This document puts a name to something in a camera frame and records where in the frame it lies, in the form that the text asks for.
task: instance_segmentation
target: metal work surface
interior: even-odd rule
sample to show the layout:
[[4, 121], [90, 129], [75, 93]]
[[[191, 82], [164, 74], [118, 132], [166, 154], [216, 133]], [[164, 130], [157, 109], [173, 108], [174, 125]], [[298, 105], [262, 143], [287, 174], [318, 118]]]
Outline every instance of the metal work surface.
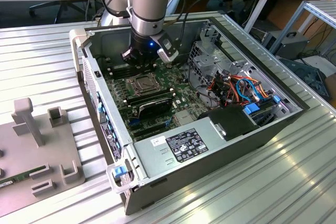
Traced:
[[336, 28], [336, 1], [308, 1], [304, 9]]
[[[119, 195], [110, 189], [106, 163], [72, 63], [68, 32], [94, 24], [0, 30], [0, 123], [11, 120], [11, 108], [3, 104], [15, 89], [20, 89], [21, 97], [31, 97], [35, 113], [56, 105], [67, 109], [87, 178], [84, 184], [5, 216], [0, 222], [334, 223], [336, 111], [233, 21], [216, 12], [213, 16], [311, 109], [258, 151], [131, 216], [124, 215]], [[223, 47], [230, 54], [239, 54], [227, 42]]]

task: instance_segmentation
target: blue latch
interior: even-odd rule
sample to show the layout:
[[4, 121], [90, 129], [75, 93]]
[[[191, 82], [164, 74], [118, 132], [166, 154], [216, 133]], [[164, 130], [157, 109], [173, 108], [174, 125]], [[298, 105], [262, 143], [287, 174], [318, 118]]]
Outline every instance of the blue latch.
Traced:
[[244, 108], [244, 111], [245, 111], [248, 115], [250, 115], [251, 113], [256, 112], [256, 111], [258, 111], [258, 110], [260, 110], [260, 108], [259, 108], [255, 103], [248, 104], [248, 105], [246, 105], [245, 108]]
[[102, 107], [103, 107], [103, 104], [101, 102], [98, 103], [98, 111], [99, 112], [102, 112]]
[[273, 100], [276, 102], [276, 103], [279, 103], [281, 101], [280, 97], [278, 97], [277, 95], [274, 95], [273, 96]]
[[114, 168], [113, 175], [115, 178], [120, 178], [122, 175], [127, 174], [127, 168], [125, 166], [118, 166]]

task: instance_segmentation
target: power supply label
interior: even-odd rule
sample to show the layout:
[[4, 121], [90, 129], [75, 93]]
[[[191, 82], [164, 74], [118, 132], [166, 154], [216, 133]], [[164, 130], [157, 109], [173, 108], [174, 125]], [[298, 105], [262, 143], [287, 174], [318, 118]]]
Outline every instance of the power supply label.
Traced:
[[180, 163], [209, 150], [195, 129], [168, 137], [166, 141]]

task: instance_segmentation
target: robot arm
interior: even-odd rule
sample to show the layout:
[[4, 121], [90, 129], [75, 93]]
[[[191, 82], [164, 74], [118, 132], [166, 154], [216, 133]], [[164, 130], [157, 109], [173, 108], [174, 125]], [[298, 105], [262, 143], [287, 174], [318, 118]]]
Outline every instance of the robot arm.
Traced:
[[[159, 55], [163, 62], [172, 62], [178, 53], [178, 41], [172, 41], [163, 30], [164, 17], [169, 0], [131, 0], [128, 9], [132, 26], [130, 48], [123, 59], [136, 66], [153, 62]], [[125, 0], [113, 0], [111, 9], [122, 11], [126, 8]]]

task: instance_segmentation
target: green circuit board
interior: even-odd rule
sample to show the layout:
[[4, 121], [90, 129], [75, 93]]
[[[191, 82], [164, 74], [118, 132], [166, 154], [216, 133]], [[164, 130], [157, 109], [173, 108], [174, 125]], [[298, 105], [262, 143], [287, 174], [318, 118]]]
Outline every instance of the green circuit board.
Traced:
[[[209, 110], [210, 104], [205, 105], [197, 97], [189, 83], [184, 80], [185, 72], [183, 68], [179, 69], [177, 66], [167, 68], [161, 61], [157, 61], [156, 65], [154, 72], [130, 78], [114, 80], [110, 76], [105, 76], [114, 102], [135, 141], [181, 126], [181, 121], [178, 121], [179, 117], [175, 116], [176, 113], [181, 115], [179, 112], [185, 111], [183, 114], [188, 115], [185, 119], [189, 122], [197, 120], [200, 114]], [[172, 97], [173, 105], [169, 111], [153, 118], [140, 120], [136, 125], [130, 125], [130, 121], [134, 118], [136, 106], [126, 105], [124, 101], [127, 98], [138, 98], [167, 89], [172, 89], [171, 93], [174, 94]]]

